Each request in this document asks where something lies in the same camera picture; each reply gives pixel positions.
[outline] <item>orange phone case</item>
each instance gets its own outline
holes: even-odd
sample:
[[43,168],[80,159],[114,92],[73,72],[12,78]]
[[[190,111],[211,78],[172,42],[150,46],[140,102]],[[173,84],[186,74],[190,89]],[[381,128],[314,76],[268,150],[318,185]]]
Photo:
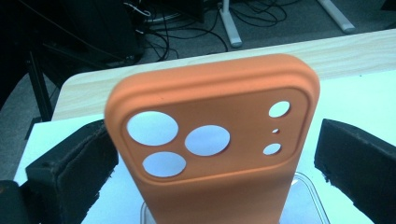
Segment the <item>orange phone case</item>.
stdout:
[[[317,75],[299,59],[251,57],[127,77],[108,98],[105,123],[158,224],[278,223],[318,96]],[[279,102],[284,113],[270,115]],[[174,127],[148,126],[160,139],[152,144],[130,131],[145,130],[134,121],[147,112],[172,118]],[[209,126],[227,133],[222,137],[228,141],[201,155],[188,139]],[[194,144],[210,144],[212,135]],[[270,147],[274,151],[266,152]],[[159,152],[181,161],[177,174],[148,170],[145,162]],[[162,159],[154,162],[174,165]]]

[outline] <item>light wood surface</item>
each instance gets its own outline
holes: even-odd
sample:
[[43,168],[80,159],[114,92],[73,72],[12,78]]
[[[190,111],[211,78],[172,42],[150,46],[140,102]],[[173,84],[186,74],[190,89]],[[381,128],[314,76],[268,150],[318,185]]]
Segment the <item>light wood surface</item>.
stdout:
[[320,79],[359,76],[395,70],[395,47],[396,30],[387,30],[77,74],[62,86],[52,120],[102,114],[113,87],[141,72],[287,53],[306,62]]

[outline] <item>clear plastic tray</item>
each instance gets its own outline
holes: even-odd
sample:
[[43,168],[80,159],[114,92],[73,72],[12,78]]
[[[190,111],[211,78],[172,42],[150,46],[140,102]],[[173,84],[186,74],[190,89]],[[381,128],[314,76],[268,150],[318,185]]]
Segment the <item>clear plastic tray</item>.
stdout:
[[[142,205],[140,219],[141,224],[156,224],[146,203]],[[298,223],[330,223],[314,185],[301,173],[294,175],[279,223],[294,224],[296,220]]]

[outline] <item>small hole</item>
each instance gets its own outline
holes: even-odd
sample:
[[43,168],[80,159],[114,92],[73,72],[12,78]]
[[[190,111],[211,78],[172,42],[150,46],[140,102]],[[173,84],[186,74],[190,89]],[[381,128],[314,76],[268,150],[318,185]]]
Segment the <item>small hole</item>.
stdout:
[[230,133],[217,125],[206,125],[193,130],[186,138],[186,148],[198,156],[213,156],[230,143]]
[[143,167],[150,175],[170,177],[180,174],[186,168],[183,157],[174,152],[156,152],[143,160]]
[[287,101],[281,101],[271,107],[269,115],[271,118],[279,118],[288,113],[289,109],[290,103]]
[[273,143],[271,145],[268,145],[264,149],[263,153],[266,156],[271,156],[271,155],[274,155],[274,154],[278,153],[281,148],[282,148],[282,146],[279,143]]
[[177,123],[169,115],[147,111],[134,115],[127,124],[129,135],[146,146],[160,146],[172,141],[178,131]]

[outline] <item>table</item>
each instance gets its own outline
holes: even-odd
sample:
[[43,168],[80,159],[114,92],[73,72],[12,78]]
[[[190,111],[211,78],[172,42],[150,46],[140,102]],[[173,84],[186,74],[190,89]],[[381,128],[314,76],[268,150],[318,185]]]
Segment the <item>table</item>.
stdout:
[[[313,182],[331,223],[372,223],[347,196],[325,182],[314,167],[314,155],[323,119],[355,125],[396,145],[394,45],[396,31],[390,30],[76,75],[64,84],[53,121],[33,128],[15,180],[22,184],[26,180],[23,169],[30,162],[84,124],[102,119],[106,97],[123,77],[153,69],[283,52],[308,63],[321,79],[317,111],[297,171]],[[120,161],[84,223],[138,223],[142,202]]]

